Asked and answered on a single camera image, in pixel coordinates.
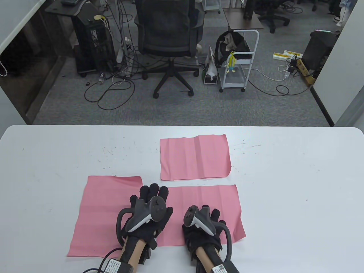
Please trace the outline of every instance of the vr controller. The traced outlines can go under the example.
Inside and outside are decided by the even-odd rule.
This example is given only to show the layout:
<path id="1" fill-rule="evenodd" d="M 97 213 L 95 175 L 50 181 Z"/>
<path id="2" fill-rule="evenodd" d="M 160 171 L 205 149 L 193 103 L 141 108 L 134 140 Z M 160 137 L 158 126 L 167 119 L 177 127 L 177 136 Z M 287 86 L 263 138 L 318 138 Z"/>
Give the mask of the vr controller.
<path id="1" fill-rule="evenodd" d="M 197 206 L 193 205 L 187 210 L 183 219 L 183 224 L 186 227 L 195 225 L 197 228 L 201 228 L 207 234 L 215 236 L 216 228 L 220 227 L 224 230 L 227 240 L 227 252 L 224 262 L 230 261 L 232 254 L 232 240 L 228 227 L 220 222 L 211 221 L 210 219 L 210 208 L 203 207 L 198 209 Z"/>
<path id="2" fill-rule="evenodd" d="M 116 237 L 118 238 L 119 244 L 124 246 L 124 239 L 121 235 L 121 221 L 126 213 L 131 213 L 133 216 L 125 225 L 126 232 L 133 232 L 139 228 L 142 224 L 149 223 L 150 220 L 159 222 L 163 219 L 167 211 L 166 202 L 160 196 L 154 196 L 148 203 L 145 203 L 143 199 L 137 199 L 135 207 L 122 209 L 116 220 Z M 143 253 L 140 257 L 139 264 L 144 264 L 146 259 L 150 258 L 150 249 L 155 249 L 157 242 L 155 239 L 147 242 Z"/>

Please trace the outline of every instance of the computer case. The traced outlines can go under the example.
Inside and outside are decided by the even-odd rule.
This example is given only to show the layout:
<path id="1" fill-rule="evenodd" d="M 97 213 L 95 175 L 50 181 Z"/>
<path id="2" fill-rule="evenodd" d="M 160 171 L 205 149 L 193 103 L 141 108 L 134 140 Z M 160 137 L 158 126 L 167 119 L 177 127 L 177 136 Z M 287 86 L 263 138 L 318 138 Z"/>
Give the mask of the computer case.
<path id="1" fill-rule="evenodd" d="M 101 15 L 92 3 L 85 3 L 72 23 L 79 45 L 74 46 L 77 72 L 86 76 L 88 72 L 114 72 L 116 55 L 109 29 L 102 20 L 95 20 Z"/>

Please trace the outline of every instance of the black bag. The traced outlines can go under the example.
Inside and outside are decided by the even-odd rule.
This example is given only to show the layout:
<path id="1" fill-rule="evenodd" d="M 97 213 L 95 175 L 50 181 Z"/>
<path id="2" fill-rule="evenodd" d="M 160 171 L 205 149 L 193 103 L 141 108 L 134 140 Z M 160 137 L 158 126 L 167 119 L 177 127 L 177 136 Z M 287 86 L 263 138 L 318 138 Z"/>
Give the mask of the black bag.
<path id="1" fill-rule="evenodd" d="M 226 51 L 227 44 L 224 43 L 225 36 L 227 34 L 231 34 L 234 40 L 234 43 L 236 45 L 236 49 Z M 219 59 L 219 48 L 222 57 Z M 215 47 L 215 64 L 216 67 L 221 67 L 221 65 L 227 60 L 230 53 L 236 51 L 236 52 L 244 52 L 244 51 L 250 51 L 248 44 L 246 43 L 243 36 L 240 35 L 240 33 L 234 32 L 233 30 L 225 31 L 223 34 L 219 36 L 219 38 L 216 41 L 216 47 Z M 244 55 L 236 55 L 237 59 L 251 59 L 251 54 L 244 54 Z"/>

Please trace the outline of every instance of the bag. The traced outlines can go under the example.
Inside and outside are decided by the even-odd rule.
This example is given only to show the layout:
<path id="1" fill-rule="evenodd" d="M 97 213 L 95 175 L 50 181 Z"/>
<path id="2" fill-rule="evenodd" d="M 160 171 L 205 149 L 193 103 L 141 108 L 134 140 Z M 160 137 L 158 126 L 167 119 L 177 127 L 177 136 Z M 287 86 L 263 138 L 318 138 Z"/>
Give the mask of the bag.
<path id="1" fill-rule="evenodd" d="M 204 84 L 217 84 L 218 74 L 215 66 L 214 52 L 210 47 L 202 70 Z"/>
<path id="2" fill-rule="evenodd" d="M 226 44 L 225 40 L 227 37 L 232 37 L 233 43 Z M 222 57 L 219 59 L 219 48 Z M 240 33 L 234 32 L 233 30 L 225 31 L 223 34 L 219 36 L 219 38 L 216 41 L 216 47 L 215 47 L 215 64 L 217 67 L 221 67 L 222 64 L 227 60 L 230 53 L 236 51 L 236 52 L 246 52 L 250 51 L 249 46 L 247 42 L 245 41 L 244 37 L 240 35 Z M 237 59 L 251 59 L 251 54 L 240 54 L 236 55 Z"/>

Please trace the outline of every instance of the chair base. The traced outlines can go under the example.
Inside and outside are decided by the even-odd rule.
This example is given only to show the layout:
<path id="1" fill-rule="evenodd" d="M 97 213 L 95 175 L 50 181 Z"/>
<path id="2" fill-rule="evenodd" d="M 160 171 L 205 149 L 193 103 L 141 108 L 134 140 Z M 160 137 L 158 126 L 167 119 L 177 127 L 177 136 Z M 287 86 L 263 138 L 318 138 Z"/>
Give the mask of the chair base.
<path id="1" fill-rule="evenodd" d="M 184 86 L 186 86 L 188 88 L 188 90 L 189 90 L 188 95 L 190 97 L 192 97 L 194 95 L 193 88 L 188 84 L 188 82 L 179 73 L 179 72 L 186 72 L 186 71 L 194 71 L 193 75 L 195 77 L 199 76 L 198 67 L 193 68 L 193 67 L 175 66 L 173 60 L 171 58 L 169 58 L 168 66 L 156 68 L 156 69 L 145 70 L 142 72 L 142 79 L 146 80 L 148 78 L 148 73 L 164 73 L 163 78 L 161 79 L 161 81 L 159 82 L 157 87 L 154 89 L 154 92 L 153 92 L 154 99 L 157 99 L 159 97 L 158 91 L 162 87 L 162 85 L 166 82 L 166 80 L 169 77 L 173 77 L 173 76 L 175 76 L 181 83 L 183 83 Z"/>
<path id="2" fill-rule="evenodd" d="M 269 32 L 274 33 L 276 31 L 276 24 L 274 23 L 274 20 L 281 20 L 283 21 L 283 25 L 286 27 L 289 24 L 289 19 L 286 17 L 274 15 L 274 13 L 267 13 L 266 15 L 259 16 L 258 19 L 261 20 L 267 20 L 268 26 L 269 26 Z"/>

